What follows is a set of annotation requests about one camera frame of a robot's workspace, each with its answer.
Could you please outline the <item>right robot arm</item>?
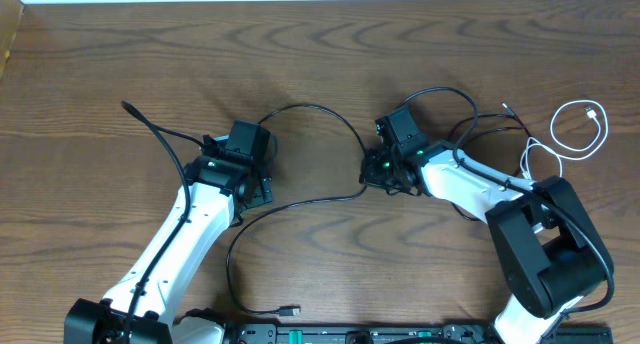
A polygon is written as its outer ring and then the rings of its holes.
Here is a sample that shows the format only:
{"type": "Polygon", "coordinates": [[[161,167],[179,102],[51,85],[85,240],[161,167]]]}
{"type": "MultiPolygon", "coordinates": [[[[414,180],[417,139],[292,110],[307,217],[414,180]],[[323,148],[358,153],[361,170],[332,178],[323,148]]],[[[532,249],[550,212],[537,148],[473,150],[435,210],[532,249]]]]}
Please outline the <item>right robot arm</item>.
{"type": "Polygon", "coordinates": [[[561,323],[585,311],[581,300],[600,284],[614,285],[612,258],[567,180],[518,178],[454,143],[432,143],[406,108],[375,125],[381,143],[366,152],[361,183],[447,201],[488,226],[511,291],[493,323],[499,342],[564,337],[561,323]]]}

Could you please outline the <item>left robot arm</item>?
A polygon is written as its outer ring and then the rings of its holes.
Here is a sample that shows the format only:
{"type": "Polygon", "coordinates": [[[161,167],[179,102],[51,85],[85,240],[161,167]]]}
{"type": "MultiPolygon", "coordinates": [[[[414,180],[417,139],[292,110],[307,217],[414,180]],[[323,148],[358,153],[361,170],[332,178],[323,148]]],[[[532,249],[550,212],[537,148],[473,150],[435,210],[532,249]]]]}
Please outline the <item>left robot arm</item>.
{"type": "Polygon", "coordinates": [[[237,121],[227,136],[206,137],[184,169],[163,225],[137,262],[98,302],[79,299],[64,321],[67,343],[220,343],[221,324],[176,323],[182,299],[210,247],[241,211],[272,201],[267,129],[237,121]]]}

